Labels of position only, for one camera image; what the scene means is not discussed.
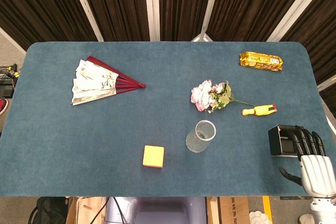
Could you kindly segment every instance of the dark brown curtain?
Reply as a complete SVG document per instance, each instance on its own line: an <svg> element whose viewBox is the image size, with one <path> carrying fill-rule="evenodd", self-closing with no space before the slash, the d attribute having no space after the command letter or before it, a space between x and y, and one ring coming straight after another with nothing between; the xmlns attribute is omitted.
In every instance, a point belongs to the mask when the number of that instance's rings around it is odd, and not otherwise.
<svg viewBox="0 0 336 224"><path fill-rule="evenodd" d="M161 40L191 41L200 32L208 0L160 0Z"/></svg>
<svg viewBox="0 0 336 224"><path fill-rule="evenodd" d="M216 0L206 33L216 41L265 41L295 0Z"/></svg>
<svg viewBox="0 0 336 224"><path fill-rule="evenodd" d="M332 77L336 74L336 0L313 0L282 40L306 47L317 84Z"/></svg>
<svg viewBox="0 0 336 224"><path fill-rule="evenodd" d="M79 0L0 0L0 27L25 50L39 41L96 41Z"/></svg>
<svg viewBox="0 0 336 224"><path fill-rule="evenodd" d="M336 118L336 84L322 90L320 95L328 106L330 112Z"/></svg>
<svg viewBox="0 0 336 224"><path fill-rule="evenodd" d="M146 0L88 0L105 41L148 41Z"/></svg>

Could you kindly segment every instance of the robot finger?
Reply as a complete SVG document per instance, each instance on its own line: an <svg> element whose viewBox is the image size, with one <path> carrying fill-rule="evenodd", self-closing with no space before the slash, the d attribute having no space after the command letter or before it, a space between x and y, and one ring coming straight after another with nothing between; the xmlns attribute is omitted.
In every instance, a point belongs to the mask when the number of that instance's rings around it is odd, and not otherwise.
<svg viewBox="0 0 336 224"><path fill-rule="evenodd" d="M293 142L294 150L298 155L299 161L301 161L301 156L305 155L303 151L302 144L299 141L298 137L295 134L295 131L288 131L288 134Z"/></svg>
<svg viewBox="0 0 336 224"><path fill-rule="evenodd" d="M299 134L299 141L303 144L304 152L307 155L310 155L312 153L312 150L310 148L310 144L308 142L308 139L306 138L306 135L304 134L303 130L299 126L295 126L296 131Z"/></svg>
<svg viewBox="0 0 336 224"><path fill-rule="evenodd" d="M313 138L316 140L316 142L317 142L317 145L318 145L318 147L319 147L319 154L321 155L321 156L325 156L325 150L324 150L324 144L323 144L323 141L322 141L322 139L320 138L320 136L315 132L315 131L313 131L313 132L311 132L311 134L312 134L312 136L313 136Z"/></svg>
<svg viewBox="0 0 336 224"><path fill-rule="evenodd" d="M302 186L302 178L298 177L298 176L294 176L289 174L283 167L279 167L279 171L282 174L283 177L285 177L286 179L298 184L299 186Z"/></svg>
<svg viewBox="0 0 336 224"><path fill-rule="evenodd" d="M307 136L308 139L309 139L309 142L310 142L310 145L311 145L312 153L313 153L314 155L319 155L320 152L319 152L319 150L318 150L318 146L317 146L317 144L316 144L315 139L313 138L313 136L311 135L311 133L310 133L308 130L303 129L303 131L304 131L304 133L306 134L306 136Z"/></svg>

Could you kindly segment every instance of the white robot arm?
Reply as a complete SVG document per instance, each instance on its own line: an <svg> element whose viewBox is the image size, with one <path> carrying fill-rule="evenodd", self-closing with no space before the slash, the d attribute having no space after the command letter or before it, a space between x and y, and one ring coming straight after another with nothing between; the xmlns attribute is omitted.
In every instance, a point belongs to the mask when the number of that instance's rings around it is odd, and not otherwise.
<svg viewBox="0 0 336 224"><path fill-rule="evenodd" d="M288 174L283 167L279 168L281 174L313 197L310 206L316 224L336 224L336 205L331 202L336 195L336 179L322 139L316 132L298 126L288 133L298 154L302 178Z"/></svg>

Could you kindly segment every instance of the transparent cup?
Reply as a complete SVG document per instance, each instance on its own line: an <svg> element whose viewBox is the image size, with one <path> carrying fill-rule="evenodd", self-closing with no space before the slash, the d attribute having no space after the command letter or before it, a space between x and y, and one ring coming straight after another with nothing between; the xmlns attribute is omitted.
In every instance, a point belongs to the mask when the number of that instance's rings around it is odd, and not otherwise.
<svg viewBox="0 0 336 224"><path fill-rule="evenodd" d="M199 121L195 127L187 136L185 144L192 152L199 153L204 151L210 141L216 135L215 125L207 120Z"/></svg>

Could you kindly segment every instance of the table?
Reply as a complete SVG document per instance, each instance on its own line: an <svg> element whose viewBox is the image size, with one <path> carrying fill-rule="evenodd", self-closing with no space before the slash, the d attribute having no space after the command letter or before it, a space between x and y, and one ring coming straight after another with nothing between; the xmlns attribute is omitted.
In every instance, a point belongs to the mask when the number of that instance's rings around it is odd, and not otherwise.
<svg viewBox="0 0 336 224"><path fill-rule="evenodd" d="M250 50L278 55L283 71L239 65ZM89 55L145 89L71 106L72 79ZM242 116L231 103L198 112L191 89L228 80L235 98L277 105ZM200 120L217 135L203 153L185 146ZM0 139L1 196L305 195L278 166L299 175L296 158L271 157L268 130L301 125L336 148L305 48L296 42L42 42L26 55ZM164 167L142 166L144 145L165 147Z"/></svg>

